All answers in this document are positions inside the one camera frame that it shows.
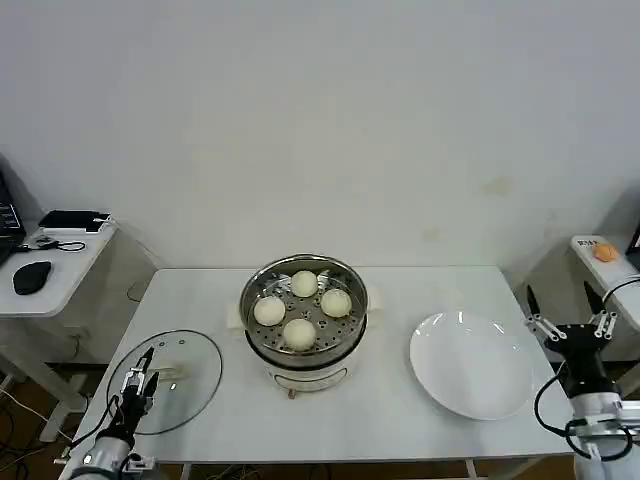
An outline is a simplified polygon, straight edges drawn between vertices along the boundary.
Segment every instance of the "floor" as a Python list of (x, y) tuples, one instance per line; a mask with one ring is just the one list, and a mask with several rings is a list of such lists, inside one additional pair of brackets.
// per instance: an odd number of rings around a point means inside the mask
[[(63, 376), (78, 373), (77, 370), (65, 366), (60, 372)], [(100, 383), (102, 371), (89, 371), (88, 381), (83, 393), (92, 393)], [(30, 380), (22, 384), (14, 384), (11, 393), (19, 401), (48, 416), (55, 401), (44, 390)], [(73, 436), (73, 432), (80, 423), (81, 415), (70, 418), (65, 424), (65, 432)], [(48, 480), (58, 478), (62, 467), (53, 464), (53, 460), (60, 456), (64, 449), (64, 442), (54, 444), (40, 444), (38, 433), (42, 428), (42, 421), (26, 410), (11, 402), (7, 397), (0, 400), (0, 480), (26, 480), (28, 478)], [(22, 449), (40, 449), (24, 451)], [(15, 464), (18, 457), (31, 453), (23, 461)], [(479, 475), (495, 473), (507, 464), (504, 461), (479, 461), (476, 469)], [(180, 478), (180, 466), (162, 465), (161, 469), (168, 479)], [(255, 480), (346, 480), (353, 478), (367, 478), (370, 480), (390, 480), (409, 478), (455, 478), (465, 477), (464, 462), (429, 462), (411, 464), (333, 464), (333, 465), (255, 465), (243, 467), (240, 465), (227, 466), (194, 466), (192, 480), (245, 480), (255, 477)], [(572, 457), (547, 458), (518, 477), (520, 480), (544, 478), (546, 480), (571, 480), (573, 476)]]

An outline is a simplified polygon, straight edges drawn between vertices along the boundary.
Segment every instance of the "white wall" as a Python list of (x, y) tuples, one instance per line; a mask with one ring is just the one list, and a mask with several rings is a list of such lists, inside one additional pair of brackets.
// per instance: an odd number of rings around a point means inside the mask
[(640, 179), (636, 1), (0, 0), (0, 151), (171, 266), (519, 282)]

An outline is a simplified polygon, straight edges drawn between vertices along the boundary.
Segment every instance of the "metal rim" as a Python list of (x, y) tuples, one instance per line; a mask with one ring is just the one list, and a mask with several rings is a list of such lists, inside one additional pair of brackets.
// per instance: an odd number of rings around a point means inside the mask
[[(215, 396), (216, 392), (218, 391), (218, 388), (220, 388), (220, 382), (222, 382), (222, 375), (224, 373), (224, 360), (222, 358), (222, 352), (220, 352), (220, 348), (218, 347), (218, 344), (216, 342), (213, 341), (213, 339), (211, 337), (209, 337), (208, 335), (205, 335), (202, 332), (198, 332), (196, 330), (190, 330), (188, 328), (178, 328), (176, 330), (166, 330), (164, 332), (160, 332), (160, 333), (156, 333), (155, 335), (144, 339), (142, 342), (140, 342), (139, 344), (137, 344), (135, 347), (133, 347), (131, 350), (129, 350), (127, 352), (127, 354), (122, 357), (122, 360), (120, 360), (120, 362), (118, 362), (118, 365), (116, 365), (116, 368), (114, 368), (113, 373), (111, 374), (111, 378), (109, 379), (109, 383), (107, 384), (107, 391), (105, 393), (105, 401), (107, 402), (107, 404), (109, 403), (109, 389), (111, 387), (111, 382), (113, 381), (113, 377), (115, 375), (115, 373), (118, 371), (118, 369), (120, 368), (120, 366), (124, 363), (124, 361), (129, 357), (129, 355), (131, 355), (131, 353), (141, 347), (142, 345), (144, 345), (145, 343), (147, 343), (149, 340), (153, 340), (154, 338), (157, 338), (161, 335), (166, 335), (167, 333), (177, 333), (177, 332), (189, 332), (189, 333), (195, 333), (196, 335), (200, 335), (201, 337), (204, 337), (206, 340), (209, 340), (209, 342), (213, 345), (213, 347), (216, 349), (216, 352), (218, 352), (218, 357), (220, 358), (220, 376), (218, 377), (218, 383), (216, 384), (215, 388), (213, 389), (213, 391), (211, 392), (211, 395), (209, 396), (209, 398), (207, 399), (206, 402), (204, 402), (204, 404), (202, 405), (202, 407), (195, 412), (192, 416), (190, 416), (189, 418), (187, 418), (186, 420), (184, 420), (183, 422), (171, 427), (171, 428), (167, 428), (165, 430), (161, 430), (159, 432), (155, 432), (155, 433), (138, 433), (138, 432), (134, 432), (136, 435), (147, 435), (147, 436), (152, 436), (152, 435), (160, 435), (161, 433), (167, 433), (167, 432), (171, 432), (173, 430), (175, 430), (176, 428), (180, 428), (184, 425), (186, 425), (187, 423), (189, 423), (191, 420), (193, 420), (194, 418), (196, 418), (198, 415), (200, 415), (200, 413), (202, 413), (202, 411), (209, 406), (209, 403), (211, 403), (211, 400), (213, 400), (213, 397)], [(111, 414), (111, 411), (109, 410), (109, 416), (111, 418), (113, 418), (113, 415)]]
[(244, 335), (245, 335), (245, 338), (247, 339), (247, 343), (251, 347), (251, 350), (253, 350), (254, 353), (256, 353), (262, 360), (264, 360), (268, 364), (273, 365), (274, 367), (278, 367), (282, 370), (289, 370), (291, 372), (313, 372), (315, 370), (322, 370), (323, 368), (327, 368), (332, 365), (335, 365), (339, 361), (344, 360), (349, 355), (351, 355), (351, 353), (358, 347), (358, 345), (360, 345), (360, 342), (362, 341), (362, 337), (364, 337), (364, 333), (366, 329), (367, 329), (367, 317), (365, 315), (362, 323), (362, 328), (360, 329), (360, 333), (358, 334), (358, 338), (356, 339), (355, 342), (353, 342), (353, 345), (351, 345), (350, 348), (346, 350), (342, 355), (330, 360), (327, 363), (323, 363), (321, 365), (299, 366), (299, 367), (290, 366), (290, 365), (281, 365), (276, 363), (274, 360), (265, 356), (260, 350), (256, 348), (256, 346), (251, 341), (251, 338), (249, 337), (249, 333), (247, 331), (244, 332)]
[[(308, 268), (309, 263), (319, 265)], [(296, 264), (302, 264), (301, 269), (313, 270), (318, 275), (319, 288), (311, 297), (297, 297), (291, 292), (290, 278), (295, 272)], [(323, 312), (318, 312), (322, 294), (332, 288), (338, 288), (349, 292), (354, 302), (353, 309), (348, 315), (340, 319), (330, 318)], [(254, 295), (264, 298), (264, 295), (275, 295), (286, 305), (286, 317), (305, 318), (315, 324), (317, 330), (317, 344), (314, 350), (295, 352), (283, 345), (282, 330), (287, 322), (273, 326), (263, 326), (256, 323), (252, 315), (252, 304), (255, 303)], [(368, 306), (368, 294), (366, 285), (358, 272), (344, 262), (325, 255), (299, 253), (275, 260), (256, 271), (245, 283), (240, 294), (238, 308), (240, 316), (249, 333), (252, 346), (261, 350), (263, 355), (273, 357), (276, 363), (289, 364), (284, 358), (294, 359), (318, 358), (319, 355), (331, 354), (342, 357), (344, 350), (349, 350), (346, 343), (357, 341), (364, 324)]]

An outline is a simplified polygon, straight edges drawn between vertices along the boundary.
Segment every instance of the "power cord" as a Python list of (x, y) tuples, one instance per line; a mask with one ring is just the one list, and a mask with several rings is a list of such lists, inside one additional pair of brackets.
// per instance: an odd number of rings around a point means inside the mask
[(611, 298), (611, 296), (615, 292), (620, 290), (622, 287), (626, 287), (627, 285), (631, 285), (633, 283), (640, 283), (640, 275), (631, 275), (629, 277), (626, 277), (625, 280), (627, 281), (623, 281), (622, 283), (619, 283), (615, 287), (611, 287), (609, 290), (606, 291), (606, 293), (602, 296), (603, 305), (606, 305), (607, 301)]
[[(0, 388), (0, 393), (2, 393), (3, 395), (6, 395), (7, 397), (9, 397), (11, 400), (13, 400), (17, 405), (21, 406), (22, 408), (24, 408), (25, 410), (30, 411), (31, 413), (37, 415), (38, 417), (40, 417), (42, 420), (44, 420), (45, 422), (48, 422), (49, 419), (47, 417), (45, 417), (44, 415), (41, 415), (40, 413), (36, 412), (33, 408), (31, 407), (27, 407), (26, 405), (20, 403), (13, 395), (11, 395), (9, 392), (7, 392), (6, 390)], [(67, 440), (69, 440), (70, 442), (73, 441), (73, 439), (71, 437), (68, 437), (62, 430), (56, 429), (58, 431), (58, 433), (60, 435), (62, 435), (64, 438), (66, 438)]]
[(16, 245), (11, 249), (12, 253), (27, 253), (27, 252), (37, 252), (39, 250), (61, 250), (63, 252), (79, 252), (87, 248), (87, 244), (84, 242), (60, 242), (58, 240), (54, 240), (51, 237), (46, 237), (48, 241), (41, 241), (42, 243), (38, 243), (37, 248), (31, 248), (27, 244)]
[(104, 412), (102, 412), (102, 416), (100, 417), (100, 420), (98, 421), (98, 424), (93, 427), (93, 429), (89, 432), (86, 433), (85, 435), (83, 435), (82, 437), (78, 438), (77, 440), (73, 440), (71, 442), (71, 445), (69, 445), (68, 449), (63, 453), (63, 456), (65, 454), (69, 454), (71, 453), (71, 450), (73, 450), (74, 448), (76, 448), (78, 445), (80, 445), (82, 442), (84, 442), (87, 438), (89, 438), (91, 435), (93, 435), (94, 433), (96, 433), (98, 431), (98, 429), (100, 428), (100, 426), (102, 425), (102, 423), (104, 422), (104, 419), (107, 418), (107, 413), (109, 413), (109, 410), (111, 409), (111, 404), (115, 403), (116, 407), (118, 407), (118, 396), (114, 395), (111, 397), (111, 399), (109, 400), (109, 402), (107, 403), (107, 406), (104, 409)]

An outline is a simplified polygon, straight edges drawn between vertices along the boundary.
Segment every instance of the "table leg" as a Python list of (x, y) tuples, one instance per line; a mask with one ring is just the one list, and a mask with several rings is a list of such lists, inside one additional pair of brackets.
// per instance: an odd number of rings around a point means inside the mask
[(25, 353), (21, 348), (0, 344), (0, 355), (13, 363), (55, 398), (66, 403), (70, 408), (83, 412), (87, 406), (87, 399), (43, 362)]
[(14, 381), (18, 383), (24, 382), (27, 377), (24, 372), (20, 371), (13, 363), (0, 355), (0, 371), (4, 373), (7, 377), (12, 377)]
[(180, 473), (180, 480), (189, 480), (191, 477), (191, 464), (185, 463), (182, 465), (182, 472)]
[(640, 388), (640, 363), (620, 377), (616, 383), (622, 390), (622, 398), (628, 397)]

